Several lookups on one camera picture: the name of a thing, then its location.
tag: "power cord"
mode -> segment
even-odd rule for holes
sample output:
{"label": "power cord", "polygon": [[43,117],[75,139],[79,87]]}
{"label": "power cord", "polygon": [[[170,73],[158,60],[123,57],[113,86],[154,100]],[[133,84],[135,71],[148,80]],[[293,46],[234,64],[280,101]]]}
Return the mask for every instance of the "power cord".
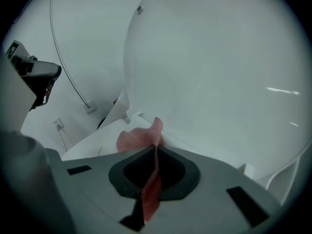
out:
{"label": "power cord", "polygon": [[90,106],[85,102],[85,99],[83,99],[82,96],[80,95],[81,93],[80,93],[79,89],[77,88],[77,85],[75,84],[74,81],[72,81],[72,78],[70,77],[70,74],[69,74],[69,72],[67,70],[67,67],[66,67],[65,63],[64,63],[63,57],[60,54],[59,45],[58,45],[58,42],[56,40],[54,27],[53,27],[52,3],[53,3],[53,0],[50,0],[50,25],[51,25],[52,37],[53,37],[54,45],[55,45],[55,48],[56,48],[56,51],[57,51],[57,54],[58,54],[58,58],[59,58],[59,60],[61,62],[61,65],[63,66],[63,70],[65,71],[65,74],[67,75],[67,78],[69,79],[69,81],[70,81],[71,85],[73,86],[74,90],[79,95],[79,97],[83,101],[83,103],[86,104],[86,106],[88,108],[90,108]]}
{"label": "power cord", "polygon": [[99,149],[97,156],[99,156],[99,153],[101,152],[101,150],[102,150],[102,147]]}
{"label": "power cord", "polygon": [[60,125],[59,125],[59,124],[57,125],[57,127],[58,127],[58,133],[59,133],[59,136],[60,136],[60,138],[61,138],[61,139],[62,139],[62,141],[63,141],[64,147],[65,147],[65,150],[67,151],[67,147],[66,147],[66,145],[65,145],[65,142],[64,142],[63,136],[62,136],[62,134],[60,133],[61,127],[60,127]]}

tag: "white toilet seat lid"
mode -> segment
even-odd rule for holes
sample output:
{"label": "white toilet seat lid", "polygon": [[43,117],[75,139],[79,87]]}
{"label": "white toilet seat lid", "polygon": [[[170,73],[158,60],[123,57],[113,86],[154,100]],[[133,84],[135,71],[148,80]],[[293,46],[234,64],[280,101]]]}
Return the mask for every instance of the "white toilet seat lid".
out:
{"label": "white toilet seat lid", "polygon": [[282,0],[142,0],[124,53],[130,101],[164,131],[254,179],[310,143],[310,46]]}

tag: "red mesh cloth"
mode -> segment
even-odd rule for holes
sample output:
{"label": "red mesh cloth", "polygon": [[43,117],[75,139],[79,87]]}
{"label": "red mesh cloth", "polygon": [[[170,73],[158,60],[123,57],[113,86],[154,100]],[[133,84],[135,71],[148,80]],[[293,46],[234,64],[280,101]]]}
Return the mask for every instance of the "red mesh cloth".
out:
{"label": "red mesh cloth", "polygon": [[156,117],[152,126],[148,129],[134,128],[130,132],[121,132],[116,143],[118,152],[124,152],[134,148],[155,145],[155,168],[151,176],[147,180],[146,184],[144,185],[141,194],[143,216],[145,222],[151,219],[151,217],[159,207],[161,180],[160,176],[158,175],[159,163],[157,146],[159,144],[164,144],[164,139],[160,133],[162,126],[162,121]]}

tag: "electrical outlet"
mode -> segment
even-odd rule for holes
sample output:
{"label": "electrical outlet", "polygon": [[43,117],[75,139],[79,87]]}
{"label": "electrical outlet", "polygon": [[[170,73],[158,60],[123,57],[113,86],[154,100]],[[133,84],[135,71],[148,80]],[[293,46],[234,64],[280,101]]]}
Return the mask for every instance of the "electrical outlet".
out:
{"label": "electrical outlet", "polygon": [[60,119],[57,117],[54,120],[51,121],[51,123],[54,125],[54,127],[59,131],[64,127],[63,123],[60,121]]}

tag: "white wall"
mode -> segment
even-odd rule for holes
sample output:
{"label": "white wall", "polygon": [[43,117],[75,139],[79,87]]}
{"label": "white wall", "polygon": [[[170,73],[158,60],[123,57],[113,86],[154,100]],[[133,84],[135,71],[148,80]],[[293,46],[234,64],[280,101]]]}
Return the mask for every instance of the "white wall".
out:
{"label": "white wall", "polygon": [[[54,28],[66,66],[86,99],[97,110],[87,115],[65,73],[58,78],[47,105],[32,110],[21,132],[44,147],[65,152],[59,133],[50,123],[64,124],[67,149],[94,132],[113,106],[122,86],[123,46],[131,17],[141,0],[54,0]],[[50,0],[33,0],[3,42],[6,51],[20,41],[30,55],[60,65],[53,43]]]}

